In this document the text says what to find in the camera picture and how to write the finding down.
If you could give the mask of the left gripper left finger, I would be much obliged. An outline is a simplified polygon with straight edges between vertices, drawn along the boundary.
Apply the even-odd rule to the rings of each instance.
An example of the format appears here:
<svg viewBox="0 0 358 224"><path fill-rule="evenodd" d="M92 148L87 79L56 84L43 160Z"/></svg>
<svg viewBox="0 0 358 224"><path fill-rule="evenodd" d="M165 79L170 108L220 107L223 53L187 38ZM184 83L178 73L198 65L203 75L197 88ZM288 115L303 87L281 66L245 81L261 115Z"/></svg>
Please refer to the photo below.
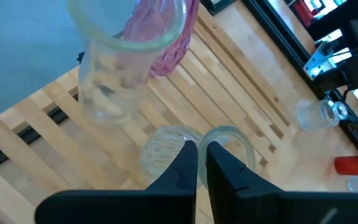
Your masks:
<svg viewBox="0 0 358 224"><path fill-rule="evenodd" d="M36 223L194 223L198 149L186 141L166 171L144 190L65 190L43 200Z"/></svg>

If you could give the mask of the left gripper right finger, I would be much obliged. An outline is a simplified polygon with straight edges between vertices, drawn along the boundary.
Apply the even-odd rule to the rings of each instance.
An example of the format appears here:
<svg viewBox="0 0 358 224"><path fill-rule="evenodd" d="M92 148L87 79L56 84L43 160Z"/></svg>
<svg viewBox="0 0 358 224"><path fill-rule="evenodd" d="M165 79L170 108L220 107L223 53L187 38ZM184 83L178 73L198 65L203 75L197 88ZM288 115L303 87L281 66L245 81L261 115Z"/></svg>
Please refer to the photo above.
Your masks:
<svg viewBox="0 0 358 224"><path fill-rule="evenodd" d="M215 223L358 223L358 194L284 191L216 141L206 170Z"/></svg>

